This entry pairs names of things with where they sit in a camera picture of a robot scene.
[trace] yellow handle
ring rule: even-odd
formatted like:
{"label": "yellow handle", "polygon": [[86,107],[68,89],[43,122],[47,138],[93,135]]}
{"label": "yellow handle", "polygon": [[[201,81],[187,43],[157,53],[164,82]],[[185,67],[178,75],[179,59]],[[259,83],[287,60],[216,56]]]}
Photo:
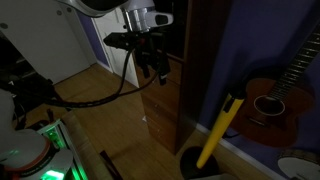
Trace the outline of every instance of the yellow handle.
{"label": "yellow handle", "polygon": [[224,132],[227,130],[228,126],[230,125],[233,117],[236,115],[238,109],[240,108],[241,104],[243,103],[244,99],[235,99],[229,112],[225,112],[223,108],[225,107],[226,103],[231,100],[231,95],[227,96],[226,101],[224,102],[220,114],[211,130],[211,134],[207,140],[206,145],[204,146],[201,155],[197,162],[197,167],[201,169],[209,157],[211,156],[213,150],[216,148],[219,140],[222,138]]}

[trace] guitar neck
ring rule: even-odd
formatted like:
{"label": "guitar neck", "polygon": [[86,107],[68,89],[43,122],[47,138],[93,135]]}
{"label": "guitar neck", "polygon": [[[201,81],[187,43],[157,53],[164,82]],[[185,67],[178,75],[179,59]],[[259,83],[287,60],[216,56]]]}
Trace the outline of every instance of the guitar neck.
{"label": "guitar neck", "polygon": [[283,99],[290,89],[296,85],[306,68],[320,52],[320,24],[316,26],[311,35],[302,45],[290,65],[280,76],[269,96]]}

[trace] white baseboard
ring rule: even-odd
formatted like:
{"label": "white baseboard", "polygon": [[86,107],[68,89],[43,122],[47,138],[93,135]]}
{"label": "white baseboard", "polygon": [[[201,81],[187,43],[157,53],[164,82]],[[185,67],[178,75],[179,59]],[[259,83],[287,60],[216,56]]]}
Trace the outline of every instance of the white baseboard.
{"label": "white baseboard", "polygon": [[104,67],[105,69],[107,69],[108,71],[110,71],[111,73],[113,73],[112,69],[111,69],[109,66],[105,65],[103,62],[97,60],[97,63],[98,63],[100,66],[102,66],[102,67]]}
{"label": "white baseboard", "polygon": [[[204,133],[206,135],[209,135],[210,132],[211,132],[209,129],[205,128],[201,124],[197,124],[196,128],[197,128],[198,131],[200,131],[200,132],[202,132],[202,133]],[[271,170],[270,168],[268,168],[264,164],[260,163],[259,161],[257,161],[253,157],[251,157],[249,154],[243,152],[241,149],[237,148],[236,146],[234,146],[233,144],[229,143],[228,141],[226,141],[224,139],[221,139],[219,144],[221,146],[227,148],[228,150],[230,150],[231,152],[233,152],[234,154],[236,154],[237,156],[239,156],[243,160],[247,161],[249,164],[251,164],[252,166],[257,168],[258,170],[260,170],[261,172],[263,172],[267,176],[269,176],[270,179],[285,180],[284,177],[282,177],[278,173],[274,172],[273,170]]]}

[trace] black base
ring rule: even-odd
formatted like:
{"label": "black base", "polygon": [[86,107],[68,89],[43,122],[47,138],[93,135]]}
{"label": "black base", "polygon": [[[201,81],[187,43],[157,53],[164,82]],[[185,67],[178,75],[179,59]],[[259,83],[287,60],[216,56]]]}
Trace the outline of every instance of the black base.
{"label": "black base", "polygon": [[184,179],[203,178],[220,174],[218,163],[213,156],[210,156],[203,168],[199,169],[197,167],[197,161],[202,149],[202,147],[191,147],[183,153],[180,160],[180,170]]}

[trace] white object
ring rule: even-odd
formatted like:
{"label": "white object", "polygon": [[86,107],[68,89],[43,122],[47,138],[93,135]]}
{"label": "white object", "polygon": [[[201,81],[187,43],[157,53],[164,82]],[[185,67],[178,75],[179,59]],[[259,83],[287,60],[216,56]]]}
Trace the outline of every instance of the white object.
{"label": "white object", "polygon": [[[79,158],[77,148],[73,144],[68,129],[61,119],[39,129],[37,132],[45,137],[54,136],[59,140],[59,142],[55,142],[55,144],[59,146],[60,149],[69,149],[72,152],[73,157],[71,167],[69,166],[71,168],[70,171],[72,171],[73,175],[78,174],[76,176],[79,176],[79,179],[88,180],[83,164]],[[106,175],[106,177],[111,177],[109,171],[104,171],[102,174]]]}
{"label": "white object", "polygon": [[302,150],[285,150],[278,160],[279,168],[290,178],[320,179],[320,156]]}
{"label": "white object", "polygon": [[76,8],[77,10],[87,14],[88,16],[92,16],[92,17],[103,16],[106,13],[113,10],[113,9],[107,9],[104,11],[99,11],[96,9],[92,9],[92,8],[88,7],[87,5],[85,5],[81,0],[56,0],[56,1],[59,1],[64,4],[69,4],[69,5],[73,6],[74,8]]}
{"label": "white object", "polygon": [[[31,129],[15,131],[12,128],[14,103],[11,93],[0,89],[0,163],[11,170],[24,171],[37,166],[36,159],[44,158],[50,147],[45,137]],[[50,163],[35,174],[21,179],[34,180],[48,170],[66,173],[72,164],[70,150],[57,152]]]}
{"label": "white object", "polygon": [[80,23],[70,24],[76,18],[75,10],[69,13],[66,8],[50,0],[0,1],[0,23],[7,24],[2,33],[39,74],[54,83],[83,71],[92,62],[80,45],[83,40],[76,36],[80,35],[75,31],[82,28]]}
{"label": "white object", "polygon": [[155,10],[153,0],[129,0],[121,6],[121,10],[128,31],[143,33],[173,22],[172,14]]}

